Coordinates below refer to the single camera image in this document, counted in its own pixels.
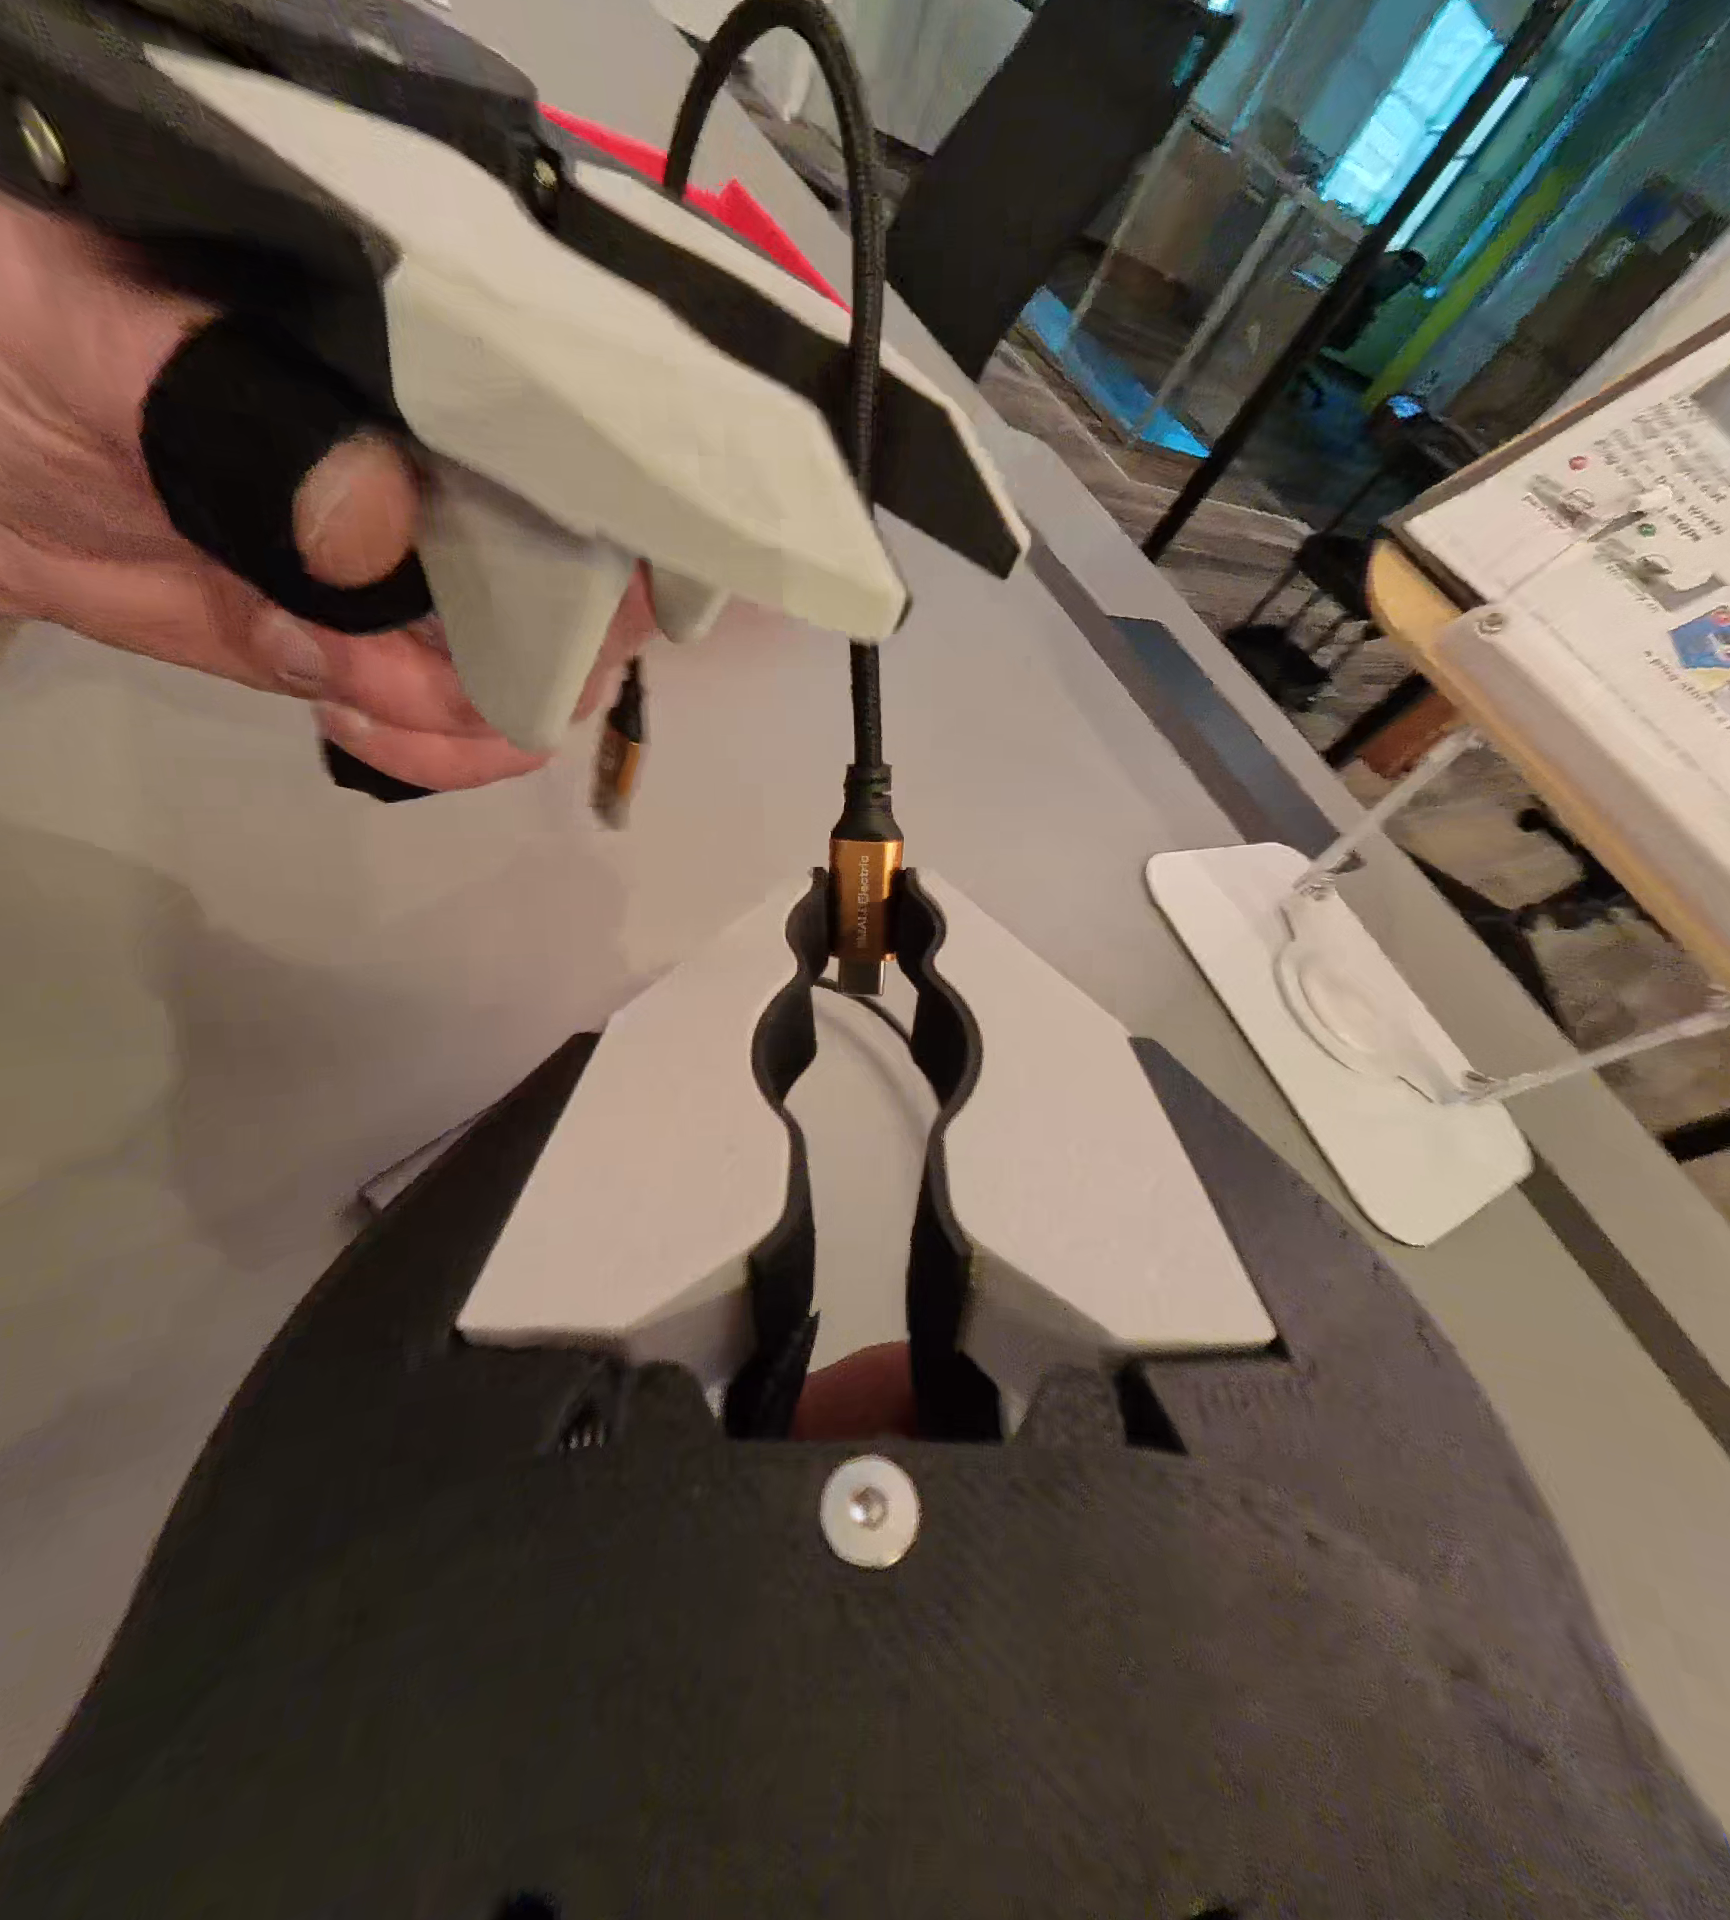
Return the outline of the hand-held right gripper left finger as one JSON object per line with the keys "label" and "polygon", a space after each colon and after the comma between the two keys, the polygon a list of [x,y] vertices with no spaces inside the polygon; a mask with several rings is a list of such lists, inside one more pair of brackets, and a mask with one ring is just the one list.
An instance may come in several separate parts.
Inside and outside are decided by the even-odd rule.
{"label": "hand-held right gripper left finger", "polygon": [[814,869],[612,1013],[457,1332],[673,1364],[733,1436],[784,1436],[817,1337],[810,1172],[787,1098],[817,1056],[824,971]]}

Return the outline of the person's left hand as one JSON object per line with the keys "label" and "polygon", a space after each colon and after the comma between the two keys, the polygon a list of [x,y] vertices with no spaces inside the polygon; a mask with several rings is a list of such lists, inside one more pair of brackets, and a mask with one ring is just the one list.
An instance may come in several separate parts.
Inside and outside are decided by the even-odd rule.
{"label": "person's left hand", "polygon": [[0,616],[308,705],[325,739],[416,788],[542,767],[468,703],[437,621],[312,628],[173,527],[143,405],[207,319],[98,235],[0,201]]}

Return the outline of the red plastic bin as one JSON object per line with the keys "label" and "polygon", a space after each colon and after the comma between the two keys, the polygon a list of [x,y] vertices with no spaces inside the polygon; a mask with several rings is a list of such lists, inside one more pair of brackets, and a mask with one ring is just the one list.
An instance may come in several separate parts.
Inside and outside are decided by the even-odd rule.
{"label": "red plastic bin", "polygon": [[[552,129],[563,131],[581,152],[588,152],[615,172],[624,172],[665,191],[666,161],[670,158],[666,147],[601,120],[555,105],[544,98],[536,100],[536,108],[542,120]],[[726,175],[707,185],[691,183],[684,188],[682,199],[692,213],[739,238],[838,310],[851,312],[851,299],[831,283],[829,276],[812,264],[787,228],[741,177]]]}

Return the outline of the braided black cable orange plugs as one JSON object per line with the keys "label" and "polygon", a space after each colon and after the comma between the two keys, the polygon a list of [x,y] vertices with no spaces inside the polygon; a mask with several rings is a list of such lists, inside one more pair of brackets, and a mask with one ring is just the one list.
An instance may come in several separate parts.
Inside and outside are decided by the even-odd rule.
{"label": "braided black cable orange plugs", "polygon": [[[875,492],[884,316],[887,219],[878,198],[878,135],[862,74],[831,8],[820,1],[741,1],[709,38],[682,95],[666,147],[663,185],[686,196],[692,160],[709,114],[745,54],[784,31],[812,56],[837,114],[853,233],[853,324],[849,388],[840,441],[859,492]],[[892,808],[892,770],[884,753],[878,644],[851,641],[853,762],[844,801],[829,844],[829,923],[834,979],[826,990],[861,1003],[884,1025],[887,962],[894,950],[894,913],[905,867],[905,836]]]}

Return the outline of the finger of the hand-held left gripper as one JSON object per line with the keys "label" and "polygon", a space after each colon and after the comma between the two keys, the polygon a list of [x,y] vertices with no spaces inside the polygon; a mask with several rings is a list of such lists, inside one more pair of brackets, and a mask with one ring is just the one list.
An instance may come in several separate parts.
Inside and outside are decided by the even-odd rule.
{"label": "finger of the hand-held left gripper", "polygon": [[[595,149],[563,149],[561,163],[552,228],[565,245],[809,402],[849,451],[857,409],[843,301]],[[997,577],[1029,549],[1026,523],[967,409],[892,344],[878,352],[871,497]]]}
{"label": "finger of the hand-held left gripper", "polygon": [[734,598],[861,640],[898,630],[907,583],[810,402],[440,139],[220,59],[146,58],[389,243],[389,390],[428,451]]}

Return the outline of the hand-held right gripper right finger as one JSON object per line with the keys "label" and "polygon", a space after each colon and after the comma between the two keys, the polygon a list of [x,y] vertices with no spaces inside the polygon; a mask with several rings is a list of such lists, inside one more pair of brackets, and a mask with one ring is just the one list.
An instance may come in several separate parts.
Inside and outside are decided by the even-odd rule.
{"label": "hand-held right gripper right finger", "polygon": [[940,875],[897,957],[931,1124],[905,1278],[919,1430],[1018,1431],[1044,1382],[1279,1342],[1130,1029]]}

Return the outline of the black upright panel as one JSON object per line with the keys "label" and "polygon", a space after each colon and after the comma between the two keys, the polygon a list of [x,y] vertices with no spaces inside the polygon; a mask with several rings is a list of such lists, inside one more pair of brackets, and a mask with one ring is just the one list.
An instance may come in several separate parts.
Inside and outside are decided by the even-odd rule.
{"label": "black upright panel", "polygon": [[887,233],[889,288],[968,379],[1166,139],[1238,22],[1198,1],[1039,6]]}

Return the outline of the white document stand with instructions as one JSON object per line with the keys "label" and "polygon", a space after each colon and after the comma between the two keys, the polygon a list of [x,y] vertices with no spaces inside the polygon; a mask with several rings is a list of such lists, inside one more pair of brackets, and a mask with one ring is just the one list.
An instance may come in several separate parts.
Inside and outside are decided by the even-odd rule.
{"label": "white document stand with instructions", "polygon": [[1730,314],[1392,516],[1367,591],[1730,995]]}

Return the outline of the black pole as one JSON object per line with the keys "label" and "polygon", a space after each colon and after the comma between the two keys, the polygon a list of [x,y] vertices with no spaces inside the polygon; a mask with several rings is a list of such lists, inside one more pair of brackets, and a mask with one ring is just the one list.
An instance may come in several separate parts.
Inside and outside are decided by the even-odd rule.
{"label": "black pole", "polygon": [[1250,444],[1256,430],[1299,381],[1299,375],[1319,355],[1336,321],[1371,283],[1383,255],[1392,249],[1395,238],[1421,205],[1427,191],[1453,163],[1460,146],[1477,131],[1506,85],[1546,47],[1551,36],[1554,36],[1572,8],[1572,1],[1532,1],[1524,8],[1522,18],[1499,56],[1477,80],[1460,108],[1455,109],[1455,115],[1445,131],[1439,133],[1429,153],[1412,168],[1383,219],[1367,232],[1334,277],[1333,288],[1312,305],[1309,318],[1297,325],[1284,347],[1245,395],[1230,422],[1212,440],[1204,458],[1192,467],[1180,492],[1177,492],[1166,509],[1145,534],[1141,549],[1149,559],[1163,559],[1182,527],[1212,497],[1217,483],[1234,467],[1237,458]]}

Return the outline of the white stand with acrylic arms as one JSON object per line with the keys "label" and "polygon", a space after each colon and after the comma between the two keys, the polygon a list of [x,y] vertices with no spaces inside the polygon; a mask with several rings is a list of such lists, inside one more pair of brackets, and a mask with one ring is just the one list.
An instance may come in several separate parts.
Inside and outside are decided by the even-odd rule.
{"label": "white stand with acrylic arms", "polygon": [[1433,1246],[1532,1174],[1509,1106],[1730,1027],[1730,995],[1551,1067],[1473,1065],[1340,885],[1384,828],[1477,749],[1435,743],[1352,828],[1305,855],[1250,841],[1152,855],[1145,885],[1356,1210],[1387,1237]]}

